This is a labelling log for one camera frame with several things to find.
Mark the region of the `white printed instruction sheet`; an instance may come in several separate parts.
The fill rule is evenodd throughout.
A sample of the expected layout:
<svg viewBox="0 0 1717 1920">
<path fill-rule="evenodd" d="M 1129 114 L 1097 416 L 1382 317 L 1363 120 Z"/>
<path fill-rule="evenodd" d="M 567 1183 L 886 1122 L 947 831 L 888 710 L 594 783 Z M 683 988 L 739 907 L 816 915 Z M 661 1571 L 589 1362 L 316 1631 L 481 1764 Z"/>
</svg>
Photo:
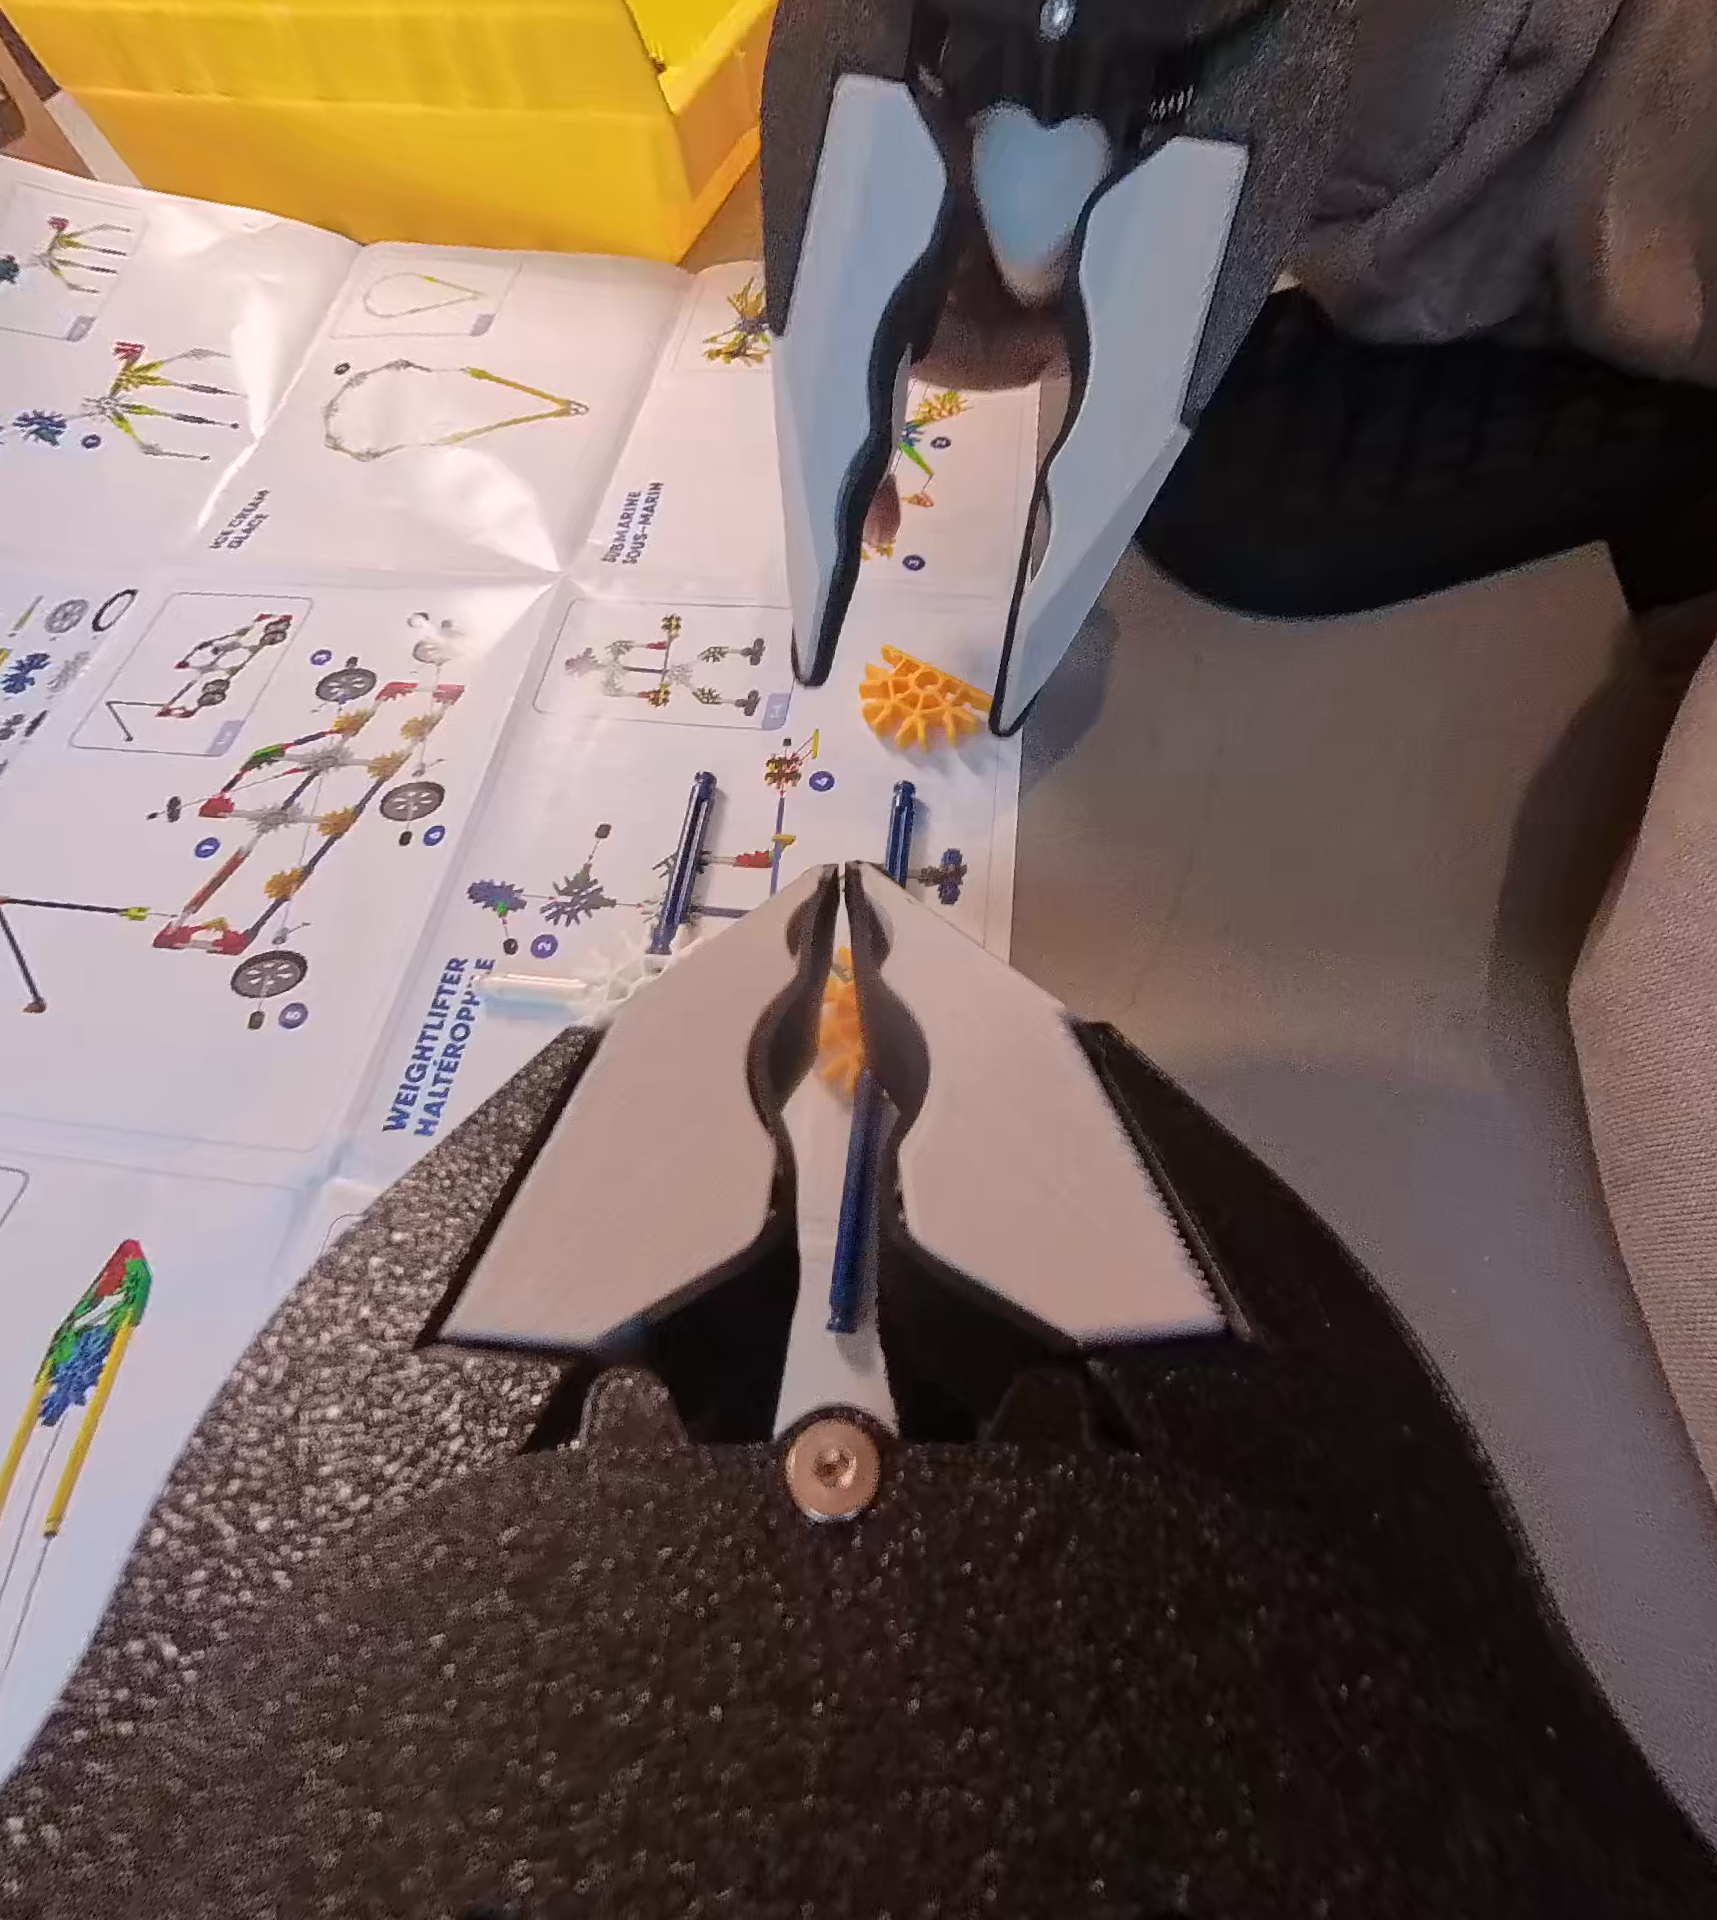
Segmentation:
<svg viewBox="0 0 1717 1920">
<path fill-rule="evenodd" d="M 356 244 L 0 160 L 0 1785 L 236 1358 L 653 928 L 878 851 L 1006 948 L 988 692 L 1030 392 L 911 386 L 843 664 L 793 673 L 765 276 Z"/>
</svg>

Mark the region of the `dark cloth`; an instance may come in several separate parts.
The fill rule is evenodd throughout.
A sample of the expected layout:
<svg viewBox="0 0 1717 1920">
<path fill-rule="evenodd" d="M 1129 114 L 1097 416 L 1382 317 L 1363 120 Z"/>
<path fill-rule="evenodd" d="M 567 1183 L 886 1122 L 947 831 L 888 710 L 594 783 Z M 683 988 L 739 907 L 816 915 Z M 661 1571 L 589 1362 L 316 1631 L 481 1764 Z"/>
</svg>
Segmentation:
<svg viewBox="0 0 1717 1920">
<path fill-rule="evenodd" d="M 1274 293 L 1137 532 L 1194 596 L 1385 609 L 1601 543 L 1630 611 L 1717 594 L 1717 390 L 1575 348 L 1344 336 Z"/>
</svg>

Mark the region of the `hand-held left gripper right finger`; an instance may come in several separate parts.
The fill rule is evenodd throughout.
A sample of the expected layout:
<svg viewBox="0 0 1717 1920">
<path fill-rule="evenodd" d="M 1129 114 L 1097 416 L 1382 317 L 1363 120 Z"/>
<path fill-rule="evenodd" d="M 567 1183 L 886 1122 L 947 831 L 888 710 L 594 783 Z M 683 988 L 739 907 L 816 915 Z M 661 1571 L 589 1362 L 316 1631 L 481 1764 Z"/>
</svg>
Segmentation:
<svg viewBox="0 0 1717 1920">
<path fill-rule="evenodd" d="M 874 1323 L 898 1431 L 975 1437 L 1016 1379 L 1229 1332 L 1078 1023 L 878 866 L 845 869 L 881 1148 Z"/>
</svg>

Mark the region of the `person's right hand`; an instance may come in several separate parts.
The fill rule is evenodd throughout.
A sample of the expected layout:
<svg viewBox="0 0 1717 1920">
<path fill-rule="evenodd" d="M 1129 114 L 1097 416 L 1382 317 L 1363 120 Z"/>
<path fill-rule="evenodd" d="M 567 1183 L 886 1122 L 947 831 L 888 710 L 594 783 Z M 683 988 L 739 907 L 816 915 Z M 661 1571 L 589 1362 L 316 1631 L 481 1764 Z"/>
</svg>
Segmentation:
<svg viewBox="0 0 1717 1920">
<path fill-rule="evenodd" d="M 1062 293 L 1021 299 L 986 254 L 964 254 L 912 374 L 963 392 L 1005 392 L 1068 378 Z"/>
</svg>

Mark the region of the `yellow plastic object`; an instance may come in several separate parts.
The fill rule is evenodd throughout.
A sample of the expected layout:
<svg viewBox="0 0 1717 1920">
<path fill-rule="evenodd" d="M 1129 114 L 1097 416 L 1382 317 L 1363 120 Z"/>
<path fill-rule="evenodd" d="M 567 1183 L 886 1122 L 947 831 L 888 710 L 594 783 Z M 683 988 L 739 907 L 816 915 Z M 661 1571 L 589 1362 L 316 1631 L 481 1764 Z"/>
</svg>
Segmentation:
<svg viewBox="0 0 1717 1920">
<path fill-rule="evenodd" d="M 678 261 L 759 155 L 772 1 L 20 1 L 150 189 L 359 241 Z"/>
</svg>

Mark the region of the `orange fan-shaped connector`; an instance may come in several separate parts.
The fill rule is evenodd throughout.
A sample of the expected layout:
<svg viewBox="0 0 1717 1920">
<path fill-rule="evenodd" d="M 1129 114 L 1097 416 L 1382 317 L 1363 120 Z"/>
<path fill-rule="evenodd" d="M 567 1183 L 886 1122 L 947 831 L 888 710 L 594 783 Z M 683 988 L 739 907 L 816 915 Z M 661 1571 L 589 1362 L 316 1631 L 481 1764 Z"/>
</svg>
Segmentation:
<svg viewBox="0 0 1717 1920">
<path fill-rule="evenodd" d="M 884 644 L 862 673 L 860 717 L 894 752 L 952 750 L 988 730 L 991 693 Z"/>
<path fill-rule="evenodd" d="M 854 957 L 848 946 L 834 950 L 821 1004 L 819 1080 L 848 1105 L 866 1067 L 866 1043 L 857 993 Z"/>
</svg>

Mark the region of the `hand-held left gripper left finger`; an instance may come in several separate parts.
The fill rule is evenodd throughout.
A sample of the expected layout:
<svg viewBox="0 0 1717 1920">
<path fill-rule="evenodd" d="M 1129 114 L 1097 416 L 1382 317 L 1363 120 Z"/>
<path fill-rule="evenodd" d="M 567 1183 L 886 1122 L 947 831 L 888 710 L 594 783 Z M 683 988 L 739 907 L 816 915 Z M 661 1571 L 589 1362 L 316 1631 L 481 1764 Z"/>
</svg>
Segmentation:
<svg viewBox="0 0 1717 1920">
<path fill-rule="evenodd" d="M 651 1372 L 697 1437 L 771 1437 L 799 1303 L 785 1107 L 819 1053 L 841 869 L 688 948 L 601 1030 L 462 1259 L 435 1337 Z"/>
</svg>

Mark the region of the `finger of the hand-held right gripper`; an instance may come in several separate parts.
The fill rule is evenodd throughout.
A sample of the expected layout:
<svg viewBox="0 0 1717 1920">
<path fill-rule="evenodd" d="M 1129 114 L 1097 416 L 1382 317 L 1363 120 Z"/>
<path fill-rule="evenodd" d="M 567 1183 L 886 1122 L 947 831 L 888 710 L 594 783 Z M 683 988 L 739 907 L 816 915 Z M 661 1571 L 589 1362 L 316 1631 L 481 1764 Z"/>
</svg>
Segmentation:
<svg viewBox="0 0 1717 1920">
<path fill-rule="evenodd" d="M 1183 419 L 1248 152 L 1172 135 L 1105 182 L 1062 288 L 1068 400 L 1037 474 L 992 692 L 1015 735 L 1188 439 Z"/>
<path fill-rule="evenodd" d="M 794 676 L 824 681 L 905 419 L 952 223 L 944 148 L 902 79 L 846 73 L 774 341 L 774 443 Z"/>
</svg>

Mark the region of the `white snowflake connector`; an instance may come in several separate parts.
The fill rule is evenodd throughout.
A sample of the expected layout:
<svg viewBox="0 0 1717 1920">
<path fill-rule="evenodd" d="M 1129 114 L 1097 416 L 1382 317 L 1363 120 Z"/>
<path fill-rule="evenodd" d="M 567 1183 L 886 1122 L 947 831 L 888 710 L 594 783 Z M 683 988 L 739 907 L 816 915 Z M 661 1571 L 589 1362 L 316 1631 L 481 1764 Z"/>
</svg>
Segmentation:
<svg viewBox="0 0 1717 1920">
<path fill-rule="evenodd" d="M 628 929 L 616 936 L 610 950 L 586 962 L 584 1002 L 597 1018 L 607 1018 L 667 971 L 688 946 L 688 928 L 673 934 L 667 950 L 659 950 L 655 939 L 653 926 Z"/>
</svg>

